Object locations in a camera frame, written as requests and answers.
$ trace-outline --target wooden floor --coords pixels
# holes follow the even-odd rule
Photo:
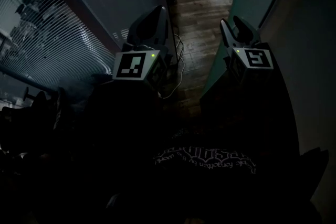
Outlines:
[[[182,59],[185,69],[181,86],[164,100],[164,111],[170,117],[185,121],[201,115],[200,97],[221,41],[219,22],[227,19],[233,0],[177,0],[171,6],[174,31],[184,44]],[[183,63],[178,64],[178,76],[172,77],[161,90],[167,96],[180,81]]]

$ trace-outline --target white cable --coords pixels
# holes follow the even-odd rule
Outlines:
[[[178,40],[178,43],[177,43],[177,45],[176,45],[176,49],[178,48],[178,46],[179,46],[179,44],[180,44],[180,42],[181,42],[181,37],[179,36],[179,35],[177,35],[177,34],[174,34],[176,37],[178,37],[179,38],[179,40]],[[160,95],[160,93],[159,93],[159,97],[161,98],[161,99],[167,99],[167,98],[169,98],[170,96],[172,96],[172,94],[174,93],[174,91],[181,85],[181,83],[182,83],[182,74],[183,74],[183,71],[184,71],[184,68],[185,68],[185,63],[184,63],[184,61],[183,61],[183,59],[182,59],[182,57],[178,54],[178,53],[176,53],[178,56],[179,56],[179,58],[182,60],[182,63],[183,63],[183,68],[182,68],[182,72],[181,72],[181,79],[180,79],[180,82],[179,82],[179,84],[174,88],[174,90],[171,92],[171,94],[169,94],[167,97],[161,97],[161,95]]]

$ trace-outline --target wire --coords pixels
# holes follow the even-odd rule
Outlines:
[[[179,84],[174,88],[174,90],[171,92],[171,94],[169,94],[167,97],[162,97],[161,95],[160,95],[160,93],[158,93],[159,94],[159,97],[161,98],[161,99],[167,99],[167,98],[169,98],[170,96],[172,96],[172,94],[174,93],[174,91],[181,85],[181,83],[182,83],[182,74],[183,74],[183,71],[184,71],[184,68],[185,68],[185,63],[184,63],[184,61],[183,61],[183,59],[182,59],[182,55],[183,55],[183,52],[184,52],[184,44],[183,44],[183,42],[181,41],[181,37],[179,36],[179,35],[177,35],[177,34],[174,34],[176,37],[178,37],[179,38],[179,40],[178,40],[178,43],[177,43],[177,46],[176,46],[176,50],[177,50],[177,48],[178,48],[178,46],[179,46],[179,44],[181,43],[182,44],[182,50],[181,50],[181,53],[180,54],[177,54],[178,56],[179,56],[179,59],[178,60],[182,60],[182,63],[183,63],[183,68],[182,68],[182,72],[181,72],[181,79],[180,79],[180,82],[179,82]]]

